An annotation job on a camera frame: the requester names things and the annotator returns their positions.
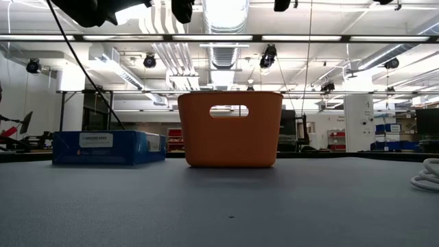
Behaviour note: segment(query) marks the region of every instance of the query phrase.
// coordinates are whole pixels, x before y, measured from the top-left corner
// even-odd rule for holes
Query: black equipment
[[[328,82],[326,84],[323,84],[320,89],[321,92],[330,92],[334,90],[335,90],[335,86],[333,82]]]
[[[50,131],[44,131],[40,136],[27,136],[21,140],[31,150],[44,150],[51,148],[51,145],[46,145],[46,141],[53,141],[54,134]]]
[[[182,24],[190,23],[192,18],[192,5],[195,0],[172,0],[171,8],[172,14],[176,17],[177,21]]]
[[[274,11],[275,12],[284,12],[289,8],[290,0],[275,0],[274,1]],[[294,0],[294,7],[297,8],[299,5],[298,0]]]
[[[30,119],[32,118],[33,113],[33,111],[28,113],[23,121],[20,121],[18,119],[8,119],[7,117],[0,115],[0,121],[13,121],[15,123],[21,124],[20,134],[25,134],[27,132],[27,129],[29,128]]]
[[[377,1],[381,5],[386,5],[386,4],[391,3],[393,0],[373,0],[373,1]]]
[[[150,0],[52,0],[63,12],[82,27],[102,26],[105,21],[117,25],[116,12],[145,4],[151,7]],[[191,22],[194,0],[172,0],[172,13],[177,21]]]
[[[156,59],[154,58],[154,54],[146,55],[146,58],[143,61],[143,66],[148,69],[154,68],[156,66]]]
[[[399,67],[399,60],[397,58],[393,58],[384,64],[384,68],[386,69],[396,69],[398,67]]]
[[[13,121],[15,123],[21,124],[21,128],[20,128],[20,134],[25,134],[27,132],[27,129],[29,128],[29,123],[30,120],[32,118],[32,114],[33,112],[28,113],[23,121],[20,121],[18,119],[8,119],[7,117],[4,117],[2,115],[0,115],[0,121]],[[15,139],[12,139],[10,137],[2,137],[0,136],[0,143],[1,144],[6,144],[6,148],[2,148],[0,147],[0,150],[3,151],[17,151],[17,152],[30,152],[30,147],[22,142],[22,141],[17,141]]]
[[[274,63],[274,58],[276,56],[277,56],[276,46],[268,45],[267,49],[265,49],[265,52],[261,58],[261,62],[259,63],[259,66],[262,69],[270,68]]]
[[[416,110],[416,125],[422,139],[439,136],[439,108]]]
[[[26,65],[26,71],[31,74],[41,73],[40,60],[37,58],[31,58],[28,64]]]

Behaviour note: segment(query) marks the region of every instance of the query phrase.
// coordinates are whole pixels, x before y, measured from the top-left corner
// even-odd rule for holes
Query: plastic basket
[[[194,167],[270,167],[276,161],[283,96],[272,92],[187,93],[178,98],[186,161]],[[213,117],[215,105],[244,105],[245,117]]]

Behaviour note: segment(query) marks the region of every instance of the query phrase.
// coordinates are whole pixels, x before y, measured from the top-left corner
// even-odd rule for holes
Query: black monitor
[[[416,110],[419,135],[439,134],[439,108]]]
[[[32,118],[32,114],[34,112],[30,112],[26,115],[24,120],[21,122],[21,128],[20,128],[20,134],[25,134],[27,132],[27,129],[29,128],[30,119]]]

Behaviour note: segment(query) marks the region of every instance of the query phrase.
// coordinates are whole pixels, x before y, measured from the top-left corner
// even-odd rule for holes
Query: table
[[[271,169],[0,164],[0,246],[437,246],[422,163],[284,158]]]

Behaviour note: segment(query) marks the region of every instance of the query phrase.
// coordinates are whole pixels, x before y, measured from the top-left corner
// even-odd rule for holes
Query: ventilation duct
[[[120,64],[119,53],[116,49],[112,48],[110,57],[104,52],[104,48],[101,45],[94,44],[88,51],[90,59],[94,59],[102,62],[105,67],[110,71],[114,71],[122,80],[133,85],[137,90],[148,91],[152,90],[143,85],[142,80],[135,74],[131,73],[129,69]],[[157,106],[167,106],[167,98],[157,95],[155,93],[145,93],[145,96],[150,98]]]
[[[246,28],[249,0],[202,0],[204,28],[207,34],[241,34]],[[236,66],[239,48],[210,47],[212,69],[228,70]],[[234,71],[211,71],[212,83],[230,85]]]
[[[428,22],[422,24],[421,26],[417,27],[415,30],[409,33],[409,35],[420,35],[420,36],[436,36],[439,34],[439,15],[435,16]],[[388,45],[384,47],[383,49],[380,49],[379,51],[375,52],[374,54],[370,55],[367,58],[364,58],[358,62],[353,62],[352,69],[365,71],[369,70],[371,68],[374,68],[376,66],[379,66],[403,53],[406,51],[409,51],[419,44],[400,44],[400,45]],[[326,75],[323,75],[319,80],[329,81],[332,80],[337,75],[341,74],[342,69],[341,68],[334,68],[330,72],[328,72]]]

